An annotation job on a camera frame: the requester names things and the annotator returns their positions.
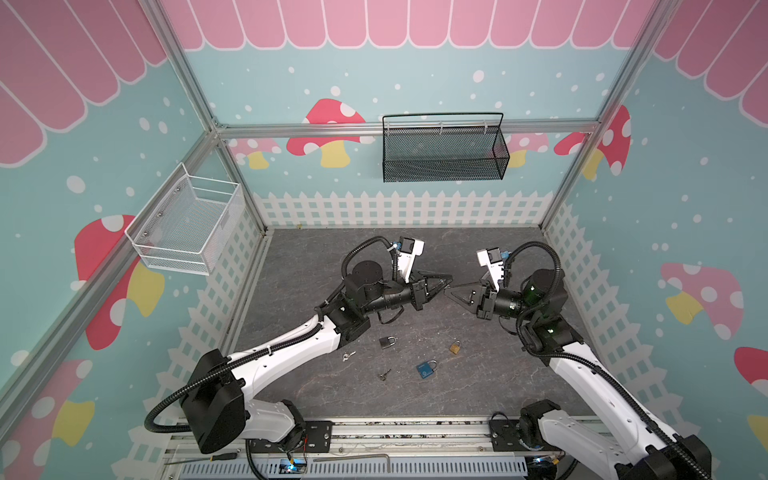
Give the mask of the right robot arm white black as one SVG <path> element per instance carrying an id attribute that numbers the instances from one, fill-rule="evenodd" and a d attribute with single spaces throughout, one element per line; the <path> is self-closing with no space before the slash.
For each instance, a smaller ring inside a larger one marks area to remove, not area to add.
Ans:
<path id="1" fill-rule="evenodd" d="M 520 411 L 517 438 L 536 450 L 555 447 L 602 479 L 709 479 L 712 455 L 695 435 L 679 434 L 643 406 L 599 361 L 563 317 L 568 298 L 555 250 L 540 241 L 511 252 L 477 253 L 488 272 L 448 296 L 480 319 L 510 319 L 524 352 L 565 380 L 608 429 L 603 436 L 550 400 Z"/>

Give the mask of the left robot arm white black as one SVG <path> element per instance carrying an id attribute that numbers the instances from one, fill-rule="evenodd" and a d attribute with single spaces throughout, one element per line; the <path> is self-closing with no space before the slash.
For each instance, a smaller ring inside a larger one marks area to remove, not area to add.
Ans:
<path id="1" fill-rule="evenodd" d="M 449 274 L 416 271 L 421 240 L 383 236 L 363 241 L 341 263 L 341 281 L 313 315 L 295 329 L 245 351 L 202 355 L 188 382 L 161 400 L 143 426 L 157 434 L 190 433 L 199 451 L 216 453 L 237 440 L 292 454 L 303 448 L 308 426 L 293 402 L 257 395 L 298 367 L 354 342 L 386 310 L 400 317 L 420 311 L 453 281 Z"/>

